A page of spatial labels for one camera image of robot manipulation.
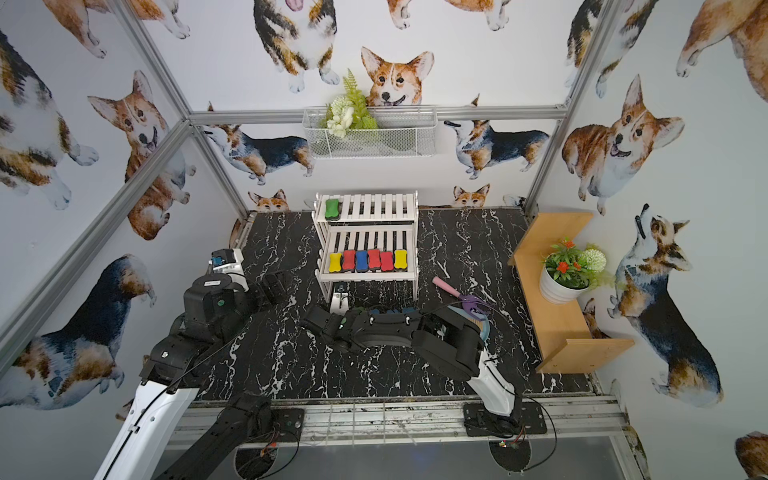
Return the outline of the yellow eraser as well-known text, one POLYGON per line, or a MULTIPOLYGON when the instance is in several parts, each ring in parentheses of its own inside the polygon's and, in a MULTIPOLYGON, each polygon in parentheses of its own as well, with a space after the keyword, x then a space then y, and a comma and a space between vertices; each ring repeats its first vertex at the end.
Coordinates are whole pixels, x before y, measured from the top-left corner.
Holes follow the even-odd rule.
POLYGON ((408 252, 405 249, 398 249, 394 252, 393 266, 397 271, 408 270, 408 252))
POLYGON ((342 254, 341 253, 331 253, 329 255, 328 272, 329 273, 342 272, 342 254))

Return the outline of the red eraser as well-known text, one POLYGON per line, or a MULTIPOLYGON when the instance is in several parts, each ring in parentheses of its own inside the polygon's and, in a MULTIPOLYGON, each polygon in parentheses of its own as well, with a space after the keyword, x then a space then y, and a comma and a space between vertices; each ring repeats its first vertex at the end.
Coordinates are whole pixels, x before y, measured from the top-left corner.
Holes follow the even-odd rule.
POLYGON ((393 272, 394 267, 394 253, 391 251, 382 251, 380 253, 381 271, 393 272))
POLYGON ((341 256, 341 267, 343 272, 354 272, 356 268, 356 252, 354 250, 345 250, 341 256))
POLYGON ((381 251, 379 249, 371 249, 367 251, 368 268, 370 271, 381 270, 381 251))

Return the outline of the blue eraser shelf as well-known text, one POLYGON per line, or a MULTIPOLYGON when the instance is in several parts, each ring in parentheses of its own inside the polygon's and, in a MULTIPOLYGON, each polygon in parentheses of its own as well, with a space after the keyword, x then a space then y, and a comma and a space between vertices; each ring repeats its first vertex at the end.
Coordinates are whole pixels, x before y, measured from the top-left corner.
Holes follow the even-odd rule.
POLYGON ((359 250, 355 252, 355 271, 358 273, 368 272, 370 270, 368 252, 359 250))

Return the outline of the dark green eraser shelf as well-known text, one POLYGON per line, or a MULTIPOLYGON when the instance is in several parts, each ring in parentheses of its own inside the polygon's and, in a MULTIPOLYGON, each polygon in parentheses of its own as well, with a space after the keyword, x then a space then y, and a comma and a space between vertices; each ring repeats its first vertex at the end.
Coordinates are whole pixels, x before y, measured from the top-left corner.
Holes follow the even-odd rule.
POLYGON ((330 198, 325 201, 324 218, 327 221, 336 221, 341 217, 340 201, 337 198, 330 198))

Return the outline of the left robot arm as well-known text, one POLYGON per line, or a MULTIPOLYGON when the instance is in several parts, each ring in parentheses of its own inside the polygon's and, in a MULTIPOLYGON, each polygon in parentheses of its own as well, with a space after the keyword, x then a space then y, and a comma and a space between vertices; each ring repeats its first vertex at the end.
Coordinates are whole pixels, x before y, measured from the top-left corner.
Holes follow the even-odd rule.
POLYGON ((253 320, 287 298, 284 272, 249 283, 236 272, 197 278, 184 293, 184 311, 152 349, 133 404, 99 467, 98 479, 206 479, 237 447, 272 443, 279 427, 269 399, 244 393, 171 466, 155 471, 185 411, 202 387, 212 360, 253 320))

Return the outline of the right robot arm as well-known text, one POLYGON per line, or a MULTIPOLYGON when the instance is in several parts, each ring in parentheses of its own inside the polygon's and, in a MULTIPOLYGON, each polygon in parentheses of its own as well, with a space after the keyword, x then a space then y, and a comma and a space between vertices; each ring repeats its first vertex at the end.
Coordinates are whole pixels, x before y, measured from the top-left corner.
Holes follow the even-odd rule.
POLYGON ((300 326, 348 353, 380 346, 409 348, 441 375, 468 383, 489 414, 520 420, 522 400, 499 372, 480 327, 453 306, 427 312, 352 309, 340 314, 315 305, 303 315, 300 326))

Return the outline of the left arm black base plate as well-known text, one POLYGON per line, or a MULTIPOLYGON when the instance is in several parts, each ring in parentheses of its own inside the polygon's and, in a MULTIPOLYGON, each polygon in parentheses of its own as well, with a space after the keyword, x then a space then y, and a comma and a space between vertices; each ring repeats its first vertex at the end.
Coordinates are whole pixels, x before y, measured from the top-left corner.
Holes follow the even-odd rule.
POLYGON ((306 410, 303 408, 262 409, 256 414, 248 442, 274 443, 301 440, 306 410))

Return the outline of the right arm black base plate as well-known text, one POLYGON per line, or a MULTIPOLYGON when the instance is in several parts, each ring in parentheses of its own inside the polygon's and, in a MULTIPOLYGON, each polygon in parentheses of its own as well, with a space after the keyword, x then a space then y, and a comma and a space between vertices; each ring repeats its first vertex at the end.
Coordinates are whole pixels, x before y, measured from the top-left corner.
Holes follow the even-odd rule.
POLYGON ((523 433, 539 435, 549 431, 543 409, 532 401, 517 405, 511 416, 492 414, 482 404, 467 403, 462 407, 462 420, 469 437, 515 439, 523 433))

